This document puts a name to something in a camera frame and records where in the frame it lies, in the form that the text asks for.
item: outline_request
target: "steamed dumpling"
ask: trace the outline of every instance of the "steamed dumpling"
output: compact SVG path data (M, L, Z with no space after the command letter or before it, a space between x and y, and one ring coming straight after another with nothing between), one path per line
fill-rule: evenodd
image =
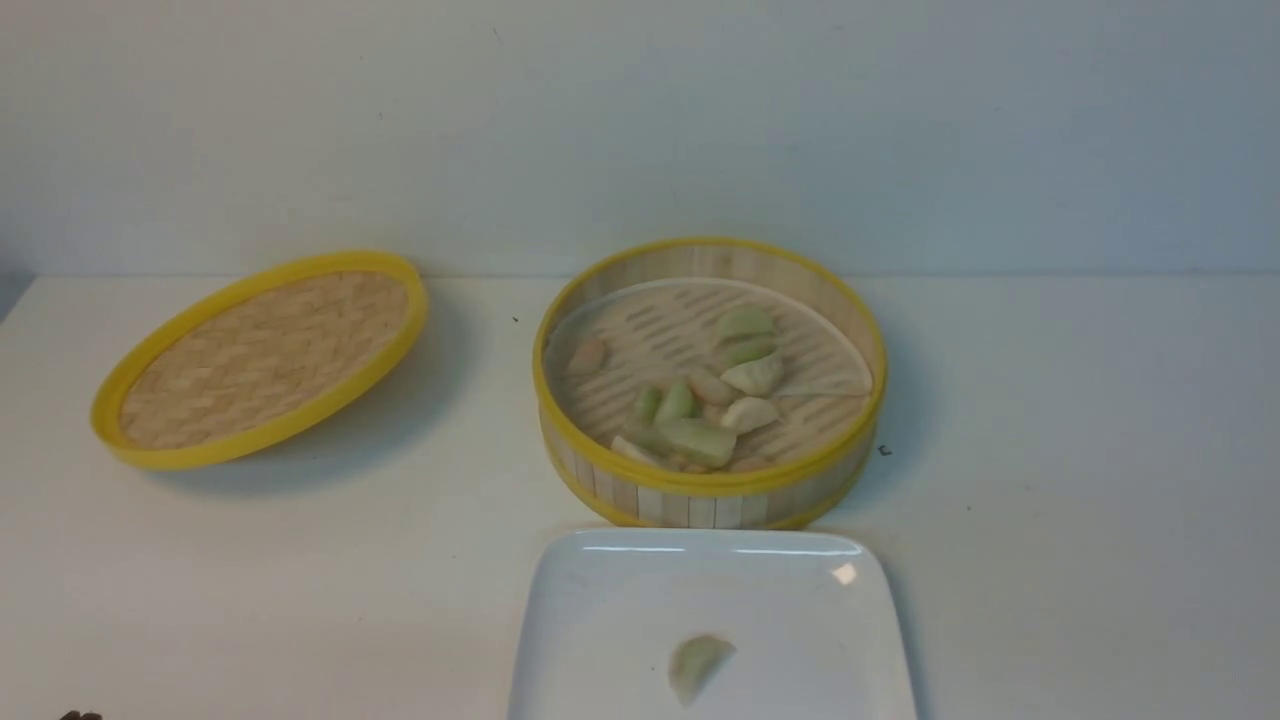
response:
M680 643L671 656L667 678L680 705L687 707L716 670L735 652L733 643L716 635L698 635Z

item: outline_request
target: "woven bamboo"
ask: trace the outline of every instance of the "woven bamboo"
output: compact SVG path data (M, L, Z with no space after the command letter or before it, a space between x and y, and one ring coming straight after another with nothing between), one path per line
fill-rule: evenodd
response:
M426 319L417 270L385 252L305 258L183 310L102 382L90 420L116 457L221 462L332 415L408 351Z
M378 273L330 273L270 290L201 323L129 388L124 434L175 450L232 436L301 406L396 337L408 295Z
M744 302L772 315L788 386L858 377L870 391L777 398L783 420L744 436L735 451L763 459L763 470L668 471L608 451L644 383L716 369L710 325ZM567 374L568 356L593 336L608 348L603 369ZM794 254L724 238L664 241L599 263L552 304L534 351L552 464L580 500L622 525L806 525L861 471L886 374L876 322L838 278Z

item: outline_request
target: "yellow rim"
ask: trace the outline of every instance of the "yellow rim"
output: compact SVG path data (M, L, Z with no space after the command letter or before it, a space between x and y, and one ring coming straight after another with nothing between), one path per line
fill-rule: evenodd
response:
M559 313L561 306L575 290L605 268L623 263L639 255L681 245L723 245L745 247L756 252L782 258L817 273L824 281L833 284L841 295L844 295L850 304L856 307L868 323L872 334L876 338L877 357L869 357L868 360L874 361L874 364L883 368L883 370L877 373L873 378L872 393L868 397L867 404L863 406L863 411L854 419L852 424L844 434L827 445L827 447L823 447L813 455L794 462L786 462L783 465L777 465L755 473L733 473L708 477L653 468L611 452L608 448L598 445L588 437L586 433L580 430L577 425L568 419L568 415L561 410L556 398L552 396L550 386L547 382L547 372L545 368L543 368L543 350L547 347L547 338L552 332L552 318ZM552 301L550 307L548 307L547 314L543 315L543 322L538 327L538 336L534 340L532 360L534 389L538 393L538 402L541 405L547 418L550 420L552 427L564 437L576 452L604 471L621 475L637 486L675 495L707 495L710 488L714 488L712 492L717 492L717 495L754 495L758 492L769 492L772 489L786 487L795 483L795 479L799 477L820 473L840 461L840 459L844 457L844 455L849 452L854 445L863 439L867 432L873 429L876 415L879 411L881 401L884 397L884 387L888 383L888 363L886 361L884 340L881 336L879 325L876 323L876 318L872 315L863 300L858 297L858 293L845 284L844 281L818 263L814 263L801 255L796 255L788 250L782 250L781 247L773 247L772 245L764 245L760 242L727 237L681 237L675 240L662 240L625 250L591 265L573 278L572 282L564 286L563 290L561 290L559 295L556 296L556 300Z
M558 457L556 457L556 454L552 452L549 445L547 446L547 455L552 459L552 466L556 468L556 474L559 475L561 480L564 483L564 487L567 487L570 492L572 492L579 500L581 500L582 505L586 505L589 509L591 509L593 512L595 512L600 518L604 518L605 520L613 523L614 525L621 525L625 528L660 527L660 525L654 525L653 523L645 523L644 520L635 518L632 515L627 515L626 512L618 510L617 507L607 502L600 502L599 498L586 495L586 492L582 491L582 487L577 484L577 480L564 470L564 465L561 464ZM867 460L870 459L870 455L872 454L868 452L867 455L863 456L861 460L858 461L858 466L854 468L851 473L849 473L849 479L841 483L840 487L836 489L836 492L833 492L831 497L828 497L827 500L823 500L822 502L814 505L813 507L805 510L804 512L799 512L796 515L785 518L776 523L771 523L768 525L753 529L799 530L800 528L804 528L805 525L813 523L818 518L822 518L823 515L829 512L832 507L840 505L840 501L844 500L846 495L849 495L849 491L851 491L855 484L858 484L858 478L863 475L863 468L867 466Z
M372 360L349 378L334 384L302 406L256 428L178 450L150 450L134 445L120 428L120 409L129 388L170 345L214 315L268 290L310 277L337 272L369 272L388 275L404 286L408 311L404 323ZM403 258L388 252L352 251L303 258L242 281L187 307L125 355L102 380L90 410L90 424L110 451L131 465L152 470L182 470L248 455L292 437L333 415L383 378L404 357L426 323L429 301L417 270Z

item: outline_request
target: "white ceramic plate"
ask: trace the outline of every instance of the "white ceramic plate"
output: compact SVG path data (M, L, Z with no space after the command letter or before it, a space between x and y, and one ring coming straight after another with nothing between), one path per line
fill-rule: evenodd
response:
M687 708L667 682L681 641L737 652ZM884 571L813 533L586 530L534 577L508 720L915 720Z

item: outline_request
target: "bamboo steamer lid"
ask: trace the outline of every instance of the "bamboo steamer lid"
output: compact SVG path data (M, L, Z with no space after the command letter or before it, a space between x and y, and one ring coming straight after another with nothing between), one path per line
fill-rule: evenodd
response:
M143 468L253 452L365 392L404 355L425 316L421 281L394 255L282 265L145 340L104 382L92 424L116 456Z

